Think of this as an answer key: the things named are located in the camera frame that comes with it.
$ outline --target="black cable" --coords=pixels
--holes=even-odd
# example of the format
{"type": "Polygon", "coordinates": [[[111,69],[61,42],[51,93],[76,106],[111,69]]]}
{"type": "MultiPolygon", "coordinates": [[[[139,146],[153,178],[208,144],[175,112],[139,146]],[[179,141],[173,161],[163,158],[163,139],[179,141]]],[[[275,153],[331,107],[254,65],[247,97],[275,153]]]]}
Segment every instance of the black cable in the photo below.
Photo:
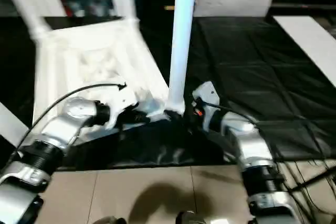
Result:
{"type": "Polygon", "coordinates": [[[14,160],[15,155],[17,153],[17,151],[19,150],[19,147],[21,146],[21,144],[23,143],[23,141],[26,139],[26,137],[30,134],[30,132],[33,130],[33,128],[45,117],[45,115],[51,110],[53,109],[58,103],[60,103],[61,101],[63,101],[64,99],[68,98],[69,96],[78,93],[80,91],[83,90],[87,90],[87,89],[92,89],[92,88],[97,88],[97,87],[119,87],[119,89],[122,89],[125,87],[124,85],[121,84],[116,84],[116,83],[99,83],[99,84],[93,84],[93,85],[88,85],[88,86],[84,86],[81,87],[79,89],[75,89],[63,96],[61,96],[59,99],[57,99],[52,105],[50,105],[39,117],[38,119],[32,124],[32,126],[26,131],[26,133],[24,134],[24,136],[21,138],[19,144],[17,145],[17,147],[15,148],[15,150],[12,152],[12,154],[10,155],[6,165],[2,168],[1,173],[3,174],[3,172],[5,171],[5,169],[8,167],[8,165],[14,160]]]}
{"type": "Polygon", "coordinates": [[[256,122],[253,121],[250,117],[240,113],[240,112],[237,112],[229,107],[226,107],[226,106],[221,106],[221,105],[217,105],[217,104],[213,104],[213,103],[209,103],[209,102],[205,102],[205,101],[202,101],[204,104],[210,106],[210,107],[214,107],[214,108],[218,108],[218,109],[222,109],[222,110],[226,110],[228,112],[232,112],[232,113],[236,113],[237,115],[240,115],[241,117],[245,118],[249,123],[253,124],[255,127],[257,127],[256,125],[256,122]]]}
{"type": "MultiPolygon", "coordinates": [[[[304,177],[303,177],[302,172],[300,171],[300,168],[299,168],[297,162],[294,162],[294,163],[295,163],[295,166],[296,166],[296,168],[297,168],[297,170],[298,170],[298,172],[299,172],[299,174],[300,174],[300,177],[301,177],[302,181],[305,183],[306,181],[305,181],[305,179],[304,179],[304,177]]],[[[305,186],[304,188],[305,188],[305,190],[306,190],[306,192],[307,192],[307,194],[308,194],[308,197],[309,197],[309,199],[310,199],[310,202],[313,204],[313,206],[316,208],[317,211],[319,211],[319,212],[321,212],[321,213],[323,213],[323,214],[326,214],[326,215],[336,216],[336,213],[332,213],[332,212],[329,212],[329,211],[325,211],[325,210],[322,210],[321,208],[319,208],[319,207],[315,204],[315,202],[312,200],[312,198],[310,197],[308,188],[307,188],[306,186],[305,186]]]]}
{"type": "MultiPolygon", "coordinates": [[[[272,150],[279,156],[279,158],[281,160],[284,160],[283,155],[281,154],[280,150],[278,149],[278,147],[274,144],[270,144],[272,150]]],[[[294,171],[292,170],[292,168],[289,166],[289,164],[287,162],[284,162],[286,169],[289,171],[291,177],[294,179],[295,183],[297,185],[300,184],[298,178],[296,177],[296,175],[294,174],[294,171]]],[[[306,201],[308,207],[309,207],[309,211],[310,214],[307,212],[307,210],[302,206],[302,204],[300,203],[300,201],[295,197],[294,193],[291,192],[291,188],[287,185],[287,183],[284,181],[283,182],[284,187],[286,188],[288,194],[294,199],[294,201],[296,202],[296,204],[298,205],[298,207],[300,208],[300,210],[303,212],[303,214],[307,217],[307,219],[309,220],[310,223],[312,224],[316,224],[317,220],[316,220],[316,216],[314,214],[314,210],[312,209],[312,206],[309,204],[309,199],[308,196],[306,195],[306,193],[304,191],[300,191],[302,193],[302,196],[304,197],[304,200],[306,201]]]]}

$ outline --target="robotic arm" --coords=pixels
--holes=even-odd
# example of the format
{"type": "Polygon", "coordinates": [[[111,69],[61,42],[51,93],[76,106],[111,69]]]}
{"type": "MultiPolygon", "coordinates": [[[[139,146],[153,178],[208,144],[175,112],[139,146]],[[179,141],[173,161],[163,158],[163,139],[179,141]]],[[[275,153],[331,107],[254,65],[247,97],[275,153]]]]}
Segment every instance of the robotic arm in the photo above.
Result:
{"type": "Polygon", "coordinates": [[[249,210],[255,216],[252,223],[301,223],[291,196],[282,189],[283,176],[255,125],[241,115],[207,105],[219,105],[219,96],[211,82],[197,88],[193,97],[194,112],[202,128],[220,133],[235,147],[249,210]]]}
{"type": "Polygon", "coordinates": [[[22,151],[21,160],[9,164],[0,177],[0,223],[34,223],[43,205],[38,194],[47,188],[80,130],[104,125],[109,118],[110,108],[99,101],[69,99],[62,113],[22,151]]]}
{"type": "MultiPolygon", "coordinates": [[[[205,131],[213,130],[232,141],[255,224],[299,224],[290,195],[281,187],[283,177],[258,129],[250,120],[223,112],[211,82],[193,92],[194,112],[205,131]]],[[[109,106],[84,98],[69,99],[19,161],[10,163],[0,177],[0,224],[34,223],[51,176],[76,141],[83,127],[104,125],[113,113],[109,106]]]]}

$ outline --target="beige floor tile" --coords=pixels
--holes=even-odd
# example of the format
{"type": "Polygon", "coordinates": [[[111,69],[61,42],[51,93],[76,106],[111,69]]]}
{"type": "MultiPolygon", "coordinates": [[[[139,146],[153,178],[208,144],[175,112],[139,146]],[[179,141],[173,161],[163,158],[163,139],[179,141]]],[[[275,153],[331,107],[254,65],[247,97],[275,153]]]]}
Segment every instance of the beige floor tile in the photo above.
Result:
{"type": "Polygon", "coordinates": [[[113,215],[128,224],[173,224],[179,211],[194,208],[190,167],[100,171],[89,223],[113,215]]]}
{"type": "Polygon", "coordinates": [[[207,223],[216,219],[226,219],[229,224],[250,220],[247,195],[236,166],[192,167],[192,174],[197,212],[207,223]]]}
{"type": "Polygon", "coordinates": [[[97,172],[55,173],[37,224],[86,224],[97,172]]]}

